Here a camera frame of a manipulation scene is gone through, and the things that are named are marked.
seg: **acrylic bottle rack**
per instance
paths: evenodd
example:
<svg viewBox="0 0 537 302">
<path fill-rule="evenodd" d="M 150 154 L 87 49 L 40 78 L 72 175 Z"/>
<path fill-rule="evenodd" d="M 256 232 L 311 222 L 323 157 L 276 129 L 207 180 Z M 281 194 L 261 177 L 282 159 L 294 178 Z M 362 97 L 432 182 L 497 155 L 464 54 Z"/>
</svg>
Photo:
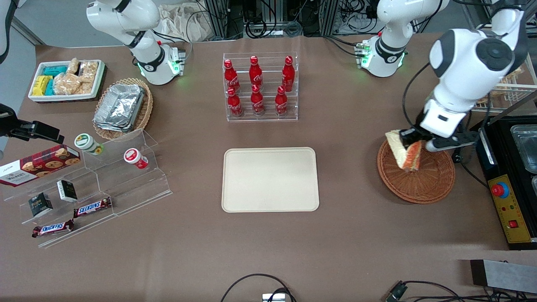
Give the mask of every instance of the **acrylic bottle rack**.
<svg viewBox="0 0 537 302">
<path fill-rule="evenodd" d="M 20 205 L 20 220 L 30 237 L 35 226 L 65 222 L 73 218 L 73 209 L 112 198 L 111 208 L 75 218 L 74 231 L 35 239 L 39 247 L 49 247 L 172 194 L 166 175 L 157 165 L 152 149 L 156 145 L 157 142 L 144 130 L 133 131 L 104 143 L 104 150 L 99 155 L 82 152 L 80 164 L 15 188 L 2 186 L 4 200 Z M 123 160 L 123 154 L 129 148 L 137 148 L 148 159 L 149 165 L 145 169 L 138 169 Z M 60 199 L 56 182 L 61 179 L 73 183 L 77 202 Z M 53 210 L 34 218 L 28 200 L 41 192 L 48 194 Z"/>
<path fill-rule="evenodd" d="M 250 57 L 257 56 L 259 66 L 263 71 L 263 104 L 265 106 L 265 114 L 256 116 L 253 113 L 252 102 L 250 96 L 252 94 L 252 85 L 250 83 Z M 278 86 L 281 85 L 281 72 L 285 65 L 286 56 L 293 57 L 293 67 L 295 69 L 295 81 L 293 90 L 286 92 L 287 96 L 287 114 L 278 117 L 275 109 L 275 98 L 278 92 Z M 225 67 L 223 62 L 230 59 L 233 63 L 233 68 L 237 71 L 238 81 L 241 85 L 241 92 L 237 95 L 241 100 L 241 106 L 244 115 L 235 117 L 231 115 L 227 102 L 227 85 L 224 77 Z M 222 78 L 223 78 L 223 97 L 226 106 L 226 116 L 228 121 L 290 121 L 298 120 L 299 118 L 299 57 L 297 52 L 273 52 L 273 53 L 224 53 L 222 60 Z"/>
</svg>

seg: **yellow panel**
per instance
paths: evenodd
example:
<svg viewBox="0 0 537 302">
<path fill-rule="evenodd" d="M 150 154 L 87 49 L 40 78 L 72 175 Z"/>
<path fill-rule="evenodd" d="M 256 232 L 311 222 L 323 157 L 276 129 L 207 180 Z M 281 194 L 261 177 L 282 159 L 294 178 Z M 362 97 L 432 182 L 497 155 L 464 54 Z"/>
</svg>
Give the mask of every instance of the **yellow panel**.
<svg viewBox="0 0 537 302">
<path fill-rule="evenodd" d="M 520 213 L 520 207 L 518 206 L 517 199 L 514 196 L 513 187 L 511 186 L 511 182 L 509 181 L 507 174 L 489 180 L 489 187 L 492 188 L 493 185 L 499 182 L 505 183 L 509 188 L 509 196 L 506 198 L 492 196 L 494 199 L 494 204 L 496 205 L 496 211 L 498 211 L 498 215 L 500 217 L 500 222 L 504 228 L 507 241 L 509 243 L 530 242 L 531 237 L 529 235 L 528 227 L 524 221 L 524 217 L 522 217 L 522 214 Z M 518 227 L 511 228 L 509 226 L 509 221 L 511 220 L 516 220 Z"/>
</svg>

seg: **aluminum foil container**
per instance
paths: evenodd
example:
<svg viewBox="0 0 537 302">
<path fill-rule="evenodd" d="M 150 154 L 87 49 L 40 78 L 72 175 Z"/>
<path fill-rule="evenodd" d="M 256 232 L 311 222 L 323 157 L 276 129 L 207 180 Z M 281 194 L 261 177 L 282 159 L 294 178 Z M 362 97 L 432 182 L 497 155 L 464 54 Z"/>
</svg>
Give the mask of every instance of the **aluminum foil container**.
<svg viewBox="0 0 537 302">
<path fill-rule="evenodd" d="M 101 129 L 129 132 L 142 105 L 144 89 L 138 85 L 116 84 L 110 87 L 93 122 Z"/>
</svg>

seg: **red bottle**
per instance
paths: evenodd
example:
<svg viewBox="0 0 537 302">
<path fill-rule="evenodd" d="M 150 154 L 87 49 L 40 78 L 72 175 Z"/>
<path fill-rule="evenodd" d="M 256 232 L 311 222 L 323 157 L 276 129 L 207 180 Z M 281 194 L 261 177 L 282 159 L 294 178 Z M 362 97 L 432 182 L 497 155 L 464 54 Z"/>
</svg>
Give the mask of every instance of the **red bottle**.
<svg viewBox="0 0 537 302">
<path fill-rule="evenodd" d="M 228 88 L 228 107 L 231 111 L 231 115 L 234 117 L 241 117 L 244 114 L 244 111 L 241 107 L 241 99 L 235 95 L 235 88 Z"/>
<path fill-rule="evenodd" d="M 258 85 L 259 91 L 263 91 L 263 71 L 259 67 L 256 56 L 250 57 L 250 82 L 252 85 Z"/>
<path fill-rule="evenodd" d="M 285 57 L 285 66 L 281 72 L 281 78 L 281 84 L 285 88 L 285 91 L 292 91 L 295 82 L 295 68 L 293 67 L 293 57 L 290 55 Z"/>
<path fill-rule="evenodd" d="M 239 92 L 241 90 L 241 85 L 238 82 L 237 72 L 235 71 L 235 68 L 233 68 L 231 60 L 225 60 L 224 67 L 226 69 L 224 72 L 224 78 L 226 78 L 227 88 L 234 88 L 235 92 Z"/>
<path fill-rule="evenodd" d="M 262 116 L 265 114 L 265 106 L 263 105 L 263 95 L 259 92 L 259 85 L 254 84 L 252 85 L 252 96 L 250 97 L 250 100 L 252 100 L 252 109 L 253 113 L 256 116 Z"/>
<path fill-rule="evenodd" d="M 285 88 L 283 86 L 278 87 L 278 94 L 276 95 L 276 114 L 284 116 L 287 114 L 287 96 L 285 95 Z"/>
</svg>

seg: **table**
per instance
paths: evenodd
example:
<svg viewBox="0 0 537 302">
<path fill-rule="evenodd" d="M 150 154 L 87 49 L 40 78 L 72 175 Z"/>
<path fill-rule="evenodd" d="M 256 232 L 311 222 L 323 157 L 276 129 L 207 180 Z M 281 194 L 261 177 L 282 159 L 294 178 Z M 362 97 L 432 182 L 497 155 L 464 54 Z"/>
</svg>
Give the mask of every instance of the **table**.
<svg viewBox="0 0 537 302">
<path fill-rule="evenodd" d="M 399 200 L 381 182 L 376 154 L 384 132 L 406 126 L 401 95 L 427 62 L 438 37 L 417 34 L 389 78 L 357 70 L 354 59 L 322 38 L 241 39 L 194 45 L 185 76 L 151 86 L 146 130 L 173 194 L 49 249 L 20 226 L 18 205 L 0 204 L 0 299 L 3 301 L 218 301 L 243 275 L 284 280 L 299 301 L 379 301 L 400 279 L 472 286 L 469 259 L 537 266 L 534 251 L 507 251 L 487 190 L 456 168 L 449 196 L 432 205 Z M 361 41 L 364 37 L 350 37 Z M 224 52 L 300 52 L 298 122 L 231 124 L 222 99 Z M 37 62 L 101 59 L 105 87 L 140 77 L 126 47 L 38 47 Z M 410 89 L 415 116 L 437 79 L 428 69 Z M 95 102 L 35 104 L 19 117 L 61 129 L 66 143 L 93 133 Z M 1 164 L 53 144 L 11 139 Z M 229 148 L 302 147 L 317 155 L 320 206 L 304 213 L 225 213 L 222 162 Z M 478 175 L 474 160 L 470 168 Z M 278 286 L 255 278 L 228 301 L 259 301 Z M 411 295 L 445 294 L 415 285 Z"/>
</svg>

